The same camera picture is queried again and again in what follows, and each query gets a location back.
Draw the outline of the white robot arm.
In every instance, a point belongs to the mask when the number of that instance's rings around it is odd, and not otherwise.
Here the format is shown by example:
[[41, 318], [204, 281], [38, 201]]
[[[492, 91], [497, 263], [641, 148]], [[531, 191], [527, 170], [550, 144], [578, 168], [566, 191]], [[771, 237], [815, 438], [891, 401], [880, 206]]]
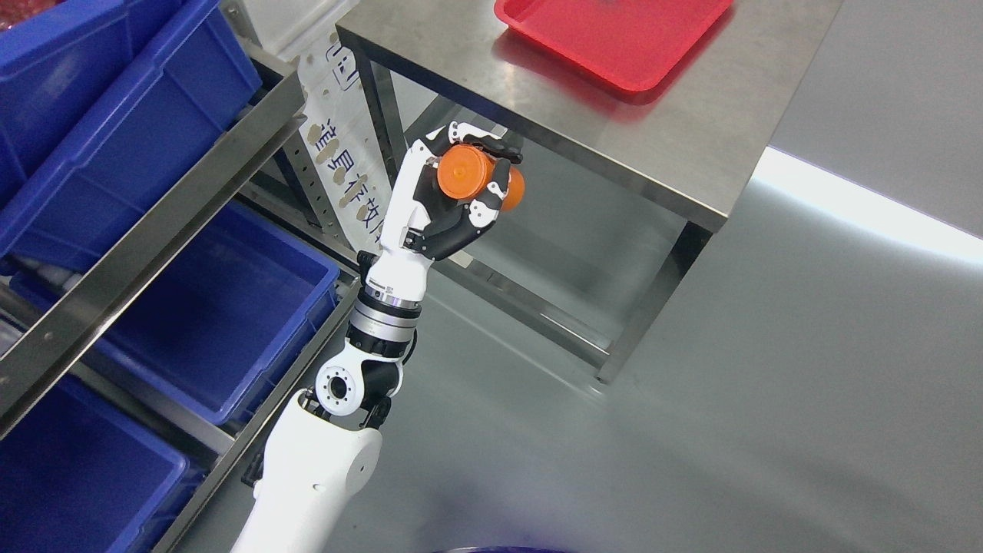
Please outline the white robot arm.
[[349, 501], [372, 477], [380, 426], [403, 381], [422, 293], [366, 284], [340, 350], [292, 393], [268, 435], [263, 472], [235, 552], [324, 552]]

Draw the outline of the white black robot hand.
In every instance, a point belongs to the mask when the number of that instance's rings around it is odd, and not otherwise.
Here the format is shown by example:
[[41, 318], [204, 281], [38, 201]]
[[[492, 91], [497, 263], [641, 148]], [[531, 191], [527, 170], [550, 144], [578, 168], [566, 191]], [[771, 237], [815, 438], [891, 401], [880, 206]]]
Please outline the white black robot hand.
[[[438, 163], [456, 144], [475, 146], [494, 158], [491, 181], [474, 200], [454, 200], [438, 186]], [[380, 255], [364, 269], [364, 294], [373, 301], [409, 307], [422, 301], [428, 272], [488, 234], [503, 213], [510, 167], [521, 148], [473, 124], [443, 125], [407, 148], [380, 234]]]

